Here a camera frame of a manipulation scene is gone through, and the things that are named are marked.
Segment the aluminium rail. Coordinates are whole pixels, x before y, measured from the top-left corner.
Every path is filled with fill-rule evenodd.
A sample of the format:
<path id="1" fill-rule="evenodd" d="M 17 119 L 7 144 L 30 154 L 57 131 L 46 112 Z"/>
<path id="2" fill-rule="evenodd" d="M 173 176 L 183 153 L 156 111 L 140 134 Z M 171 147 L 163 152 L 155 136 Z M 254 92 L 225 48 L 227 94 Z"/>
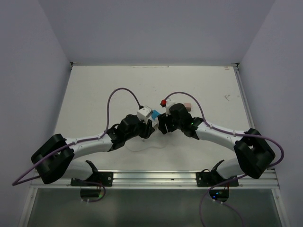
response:
<path id="1" fill-rule="evenodd" d="M 267 149 L 269 146 L 258 130 L 254 128 L 248 101 L 240 79 L 238 66 L 233 66 L 235 77 L 240 90 L 241 99 L 247 116 L 249 129 L 240 132 L 233 149 L 239 161 L 239 165 L 245 174 L 257 178 L 266 170 L 267 160 L 270 159 L 272 151 Z"/>
<path id="2" fill-rule="evenodd" d="M 102 184 L 112 189 L 195 189 L 213 185 L 203 181 L 197 170 L 102 170 Z M 267 170 L 259 179 L 249 176 L 226 183 L 223 188 L 278 189 L 274 170 Z"/>

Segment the blue plug adapter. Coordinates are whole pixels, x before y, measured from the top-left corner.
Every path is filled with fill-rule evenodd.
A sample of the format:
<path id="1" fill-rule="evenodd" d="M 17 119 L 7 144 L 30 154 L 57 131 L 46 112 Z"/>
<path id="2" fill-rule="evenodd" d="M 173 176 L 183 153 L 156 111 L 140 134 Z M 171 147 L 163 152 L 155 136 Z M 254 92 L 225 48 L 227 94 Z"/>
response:
<path id="1" fill-rule="evenodd" d="M 160 113 L 158 111 L 153 110 L 152 114 L 151 114 L 151 117 L 152 117 L 153 120 L 156 120 L 159 115 L 160 115 Z"/>

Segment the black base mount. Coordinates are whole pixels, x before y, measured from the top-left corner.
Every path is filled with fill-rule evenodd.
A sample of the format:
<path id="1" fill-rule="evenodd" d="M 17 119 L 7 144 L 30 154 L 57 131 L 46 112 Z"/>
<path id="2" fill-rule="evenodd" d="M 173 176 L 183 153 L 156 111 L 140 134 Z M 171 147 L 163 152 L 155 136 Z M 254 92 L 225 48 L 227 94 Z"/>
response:
<path id="1" fill-rule="evenodd" d="M 198 187 L 212 187 L 219 183 L 235 179 L 237 176 L 232 176 L 228 179 L 221 177 L 216 171 L 204 169 L 196 172 L 196 184 Z"/>
<path id="2" fill-rule="evenodd" d="M 71 186 L 89 187 L 101 184 L 104 187 L 111 187 L 113 179 L 113 172 L 101 171 L 93 173 L 87 180 L 71 179 Z"/>

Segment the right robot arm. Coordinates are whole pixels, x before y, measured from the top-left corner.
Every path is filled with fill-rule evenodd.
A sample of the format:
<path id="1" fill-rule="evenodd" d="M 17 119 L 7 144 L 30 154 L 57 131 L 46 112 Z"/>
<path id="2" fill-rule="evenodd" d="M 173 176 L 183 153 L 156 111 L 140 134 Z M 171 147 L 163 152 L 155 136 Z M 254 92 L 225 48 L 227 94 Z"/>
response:
<path id="1" fill-rule="evenodd" d="M 256 129 L 239 132 L 239 136 L 237 132 L 227 134 L 223 129 L 217 131 L 207 126 L 204 119 L 192 117 L 181 103 L 173 104 L 157 118 L 162 134 L 180 130 L 187 137 L 213 142 L 235 152 L 236 158 L 221 160 L 210 171 L 213 184 L 218 186 L 238 175 L 258 179 L 276 157 Z"/>

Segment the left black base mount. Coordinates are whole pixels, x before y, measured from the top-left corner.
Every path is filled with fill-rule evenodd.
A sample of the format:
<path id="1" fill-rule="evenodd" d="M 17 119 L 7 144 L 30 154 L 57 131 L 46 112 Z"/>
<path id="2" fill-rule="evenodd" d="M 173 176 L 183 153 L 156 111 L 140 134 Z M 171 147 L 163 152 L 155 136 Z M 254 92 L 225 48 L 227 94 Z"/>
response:
<path id="1" fill-rule="evenodd" d="M 71 186 L 89 187 L 101 184 L 104 187 L 111 187 L 113 179 L 113 172 L 101 171 L 93 173 L 87 180 L 71 179 Z"/>

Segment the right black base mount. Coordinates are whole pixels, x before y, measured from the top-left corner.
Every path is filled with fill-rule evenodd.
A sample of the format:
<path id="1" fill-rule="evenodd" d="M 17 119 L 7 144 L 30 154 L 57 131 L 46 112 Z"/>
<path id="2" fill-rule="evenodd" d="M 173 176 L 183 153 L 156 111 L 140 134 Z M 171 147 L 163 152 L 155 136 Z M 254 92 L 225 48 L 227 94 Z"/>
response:
<path id="1" fill-rule="evenodd" d="M 228 179 L 221 177 L 216 171 L 204 169 L 196 172 L 196 184 L 198 187 L 212 187 L 219 183 L 235 179 L 237 176 L 232 176 Z"/>

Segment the aluminium right side rail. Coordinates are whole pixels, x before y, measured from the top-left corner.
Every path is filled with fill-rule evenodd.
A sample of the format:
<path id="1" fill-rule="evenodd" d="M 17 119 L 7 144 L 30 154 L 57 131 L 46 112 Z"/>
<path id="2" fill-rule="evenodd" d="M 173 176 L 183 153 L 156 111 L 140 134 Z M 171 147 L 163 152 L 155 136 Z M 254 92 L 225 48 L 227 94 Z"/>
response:
<path id="1" fill-rule="evenodd" d="M 235 77 L 240 90 L 241 99 L 247 116 L 249 129 L 240 132 L 233 149 L 239 161 L 239 165 L 245 174 L 257 178 L 266 170 L 267 160 L 270 159 L 272 151 L 267 149 L 269 146 L 258 130 L 254 128 L 248 101 L 240 79 L 238 66 L 233 66 Z"/>

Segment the aluminium front rail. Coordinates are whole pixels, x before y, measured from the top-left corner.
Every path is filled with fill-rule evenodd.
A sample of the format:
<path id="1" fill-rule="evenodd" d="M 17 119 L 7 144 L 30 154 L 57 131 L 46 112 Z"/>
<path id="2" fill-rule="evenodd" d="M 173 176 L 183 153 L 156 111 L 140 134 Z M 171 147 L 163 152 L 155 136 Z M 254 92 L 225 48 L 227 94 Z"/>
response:
<path id="1" fill-rule="evenodd" d="M 102 184 L 112 189 L 195 189 L 213 185 L 203 181 L 197 170 L 102 170 Z M 259 179 L 249 176 L 226 183 L 223 188 L 278 189 L 274 170 L 267 170 Z"/>

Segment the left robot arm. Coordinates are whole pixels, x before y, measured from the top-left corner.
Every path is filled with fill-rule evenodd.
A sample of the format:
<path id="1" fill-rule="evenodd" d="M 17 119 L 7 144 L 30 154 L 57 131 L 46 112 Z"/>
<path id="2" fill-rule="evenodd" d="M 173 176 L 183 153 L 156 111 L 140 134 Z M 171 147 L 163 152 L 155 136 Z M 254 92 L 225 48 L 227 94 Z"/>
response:
<path id="1" fill-rule="evenodd" d="M 92 186 L 98 181 L 96 168 L 90 161 L 76 163 L 76 159 L 120 149 L 136 136 L 147 139 L 155 132 L 155 125 L 152 119 L 140 120 L 136 115 L 129 114 L 105 134 L 91 138 L 66 139 L 61 134 L 55 134 L 32 155 L 31 161 L 44 184 L 64 177 L 81 179 Z"/>

